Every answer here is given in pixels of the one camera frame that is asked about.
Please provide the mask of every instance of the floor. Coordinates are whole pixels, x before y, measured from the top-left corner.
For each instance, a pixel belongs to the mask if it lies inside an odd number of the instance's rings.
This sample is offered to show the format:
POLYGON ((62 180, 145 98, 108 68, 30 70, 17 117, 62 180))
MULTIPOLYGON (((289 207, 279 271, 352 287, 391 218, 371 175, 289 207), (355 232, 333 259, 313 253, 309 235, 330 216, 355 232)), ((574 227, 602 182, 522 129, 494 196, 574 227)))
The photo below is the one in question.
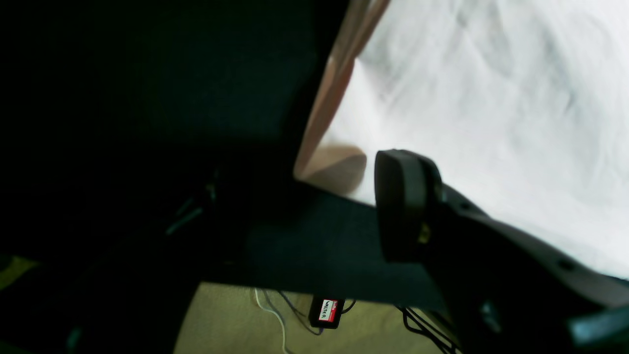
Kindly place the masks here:
MULTIPOLYGON (((407 331, 392 305, 358 301, 343 315, 338 329, 315 336, 301 326, 277 292, 269 291, 269 295, 286 321, 289 353, 440 353, 430 340, 407 331)), ((287 296, 308 313, 311 295, 287 296)), ((252 288, 202 283, 175 347, 175 354, 201 353, 282 353, 281 325, 273 314, 258 307, 252 288)))

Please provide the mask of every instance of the black plastic part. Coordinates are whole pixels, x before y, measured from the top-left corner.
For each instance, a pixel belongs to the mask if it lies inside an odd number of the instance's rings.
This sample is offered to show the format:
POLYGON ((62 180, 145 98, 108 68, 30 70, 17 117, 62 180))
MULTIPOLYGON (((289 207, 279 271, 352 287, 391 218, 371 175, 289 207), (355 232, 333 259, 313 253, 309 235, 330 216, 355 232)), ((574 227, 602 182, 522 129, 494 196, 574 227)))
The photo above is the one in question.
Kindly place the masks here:
POLYGON ((387 261, 415 262, 425 222, 435 217, 443 198, 435 163, 404 150, 379 151, 375 171, 376 204, 382 252, 387 261))
POLYGON ((438 172, 426 160, 378 153, 381 242, 389 261, 426 268, 464 353, 629 353, 624 284, 490 218, 432 178, 438 172), (431 199, 434 190, 441 199, 431 199), (421 242, 425 229, 430 237, 421 242))

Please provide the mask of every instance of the white cable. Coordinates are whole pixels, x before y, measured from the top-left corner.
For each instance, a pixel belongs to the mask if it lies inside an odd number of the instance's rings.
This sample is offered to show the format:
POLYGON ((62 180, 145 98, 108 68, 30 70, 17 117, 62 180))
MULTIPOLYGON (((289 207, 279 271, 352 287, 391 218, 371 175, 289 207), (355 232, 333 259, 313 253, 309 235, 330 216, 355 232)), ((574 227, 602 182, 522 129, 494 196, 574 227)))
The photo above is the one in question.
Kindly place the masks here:
POLYGON ((282 350, 284 351, 284 354, 292 354, 291 351, 288 350, 288 348, 286 348, 286 326, 284 325, 284 320, 282 319, 282 316, 280 316, 280 314, 278 314, 277 311, 263 307, 260 304, 260 298, 258 297, 258 288, 254 288, 253 292, 255 292, 255 301, 256 303, 258 303, 258 306, 265 312, 272 313, 275 315, 275 317, 277 317, 279 324, 282 326, 282 350))

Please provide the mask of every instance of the label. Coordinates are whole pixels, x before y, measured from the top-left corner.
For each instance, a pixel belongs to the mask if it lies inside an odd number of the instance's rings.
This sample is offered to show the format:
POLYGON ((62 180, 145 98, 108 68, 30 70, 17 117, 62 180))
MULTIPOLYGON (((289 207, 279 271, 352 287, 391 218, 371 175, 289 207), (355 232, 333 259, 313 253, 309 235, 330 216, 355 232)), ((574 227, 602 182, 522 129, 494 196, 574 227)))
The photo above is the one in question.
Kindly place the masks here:
POLYGON ((321 312, 319 312, 319 321, 334 322, 334 315, 337 313, 337 303, 335 300, 323 300, 321 312))

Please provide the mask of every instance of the white bedsheet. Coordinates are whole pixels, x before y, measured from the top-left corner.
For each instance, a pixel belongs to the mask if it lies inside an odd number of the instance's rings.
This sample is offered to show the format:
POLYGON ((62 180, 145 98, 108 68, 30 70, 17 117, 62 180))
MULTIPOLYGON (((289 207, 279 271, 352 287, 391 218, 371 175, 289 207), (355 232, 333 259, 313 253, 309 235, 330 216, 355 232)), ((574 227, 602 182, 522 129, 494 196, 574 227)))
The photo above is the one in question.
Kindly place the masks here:
POLYGON ((391 0, 320 147, 432 158, 495 219, 629 278, 629 1, 391 0))

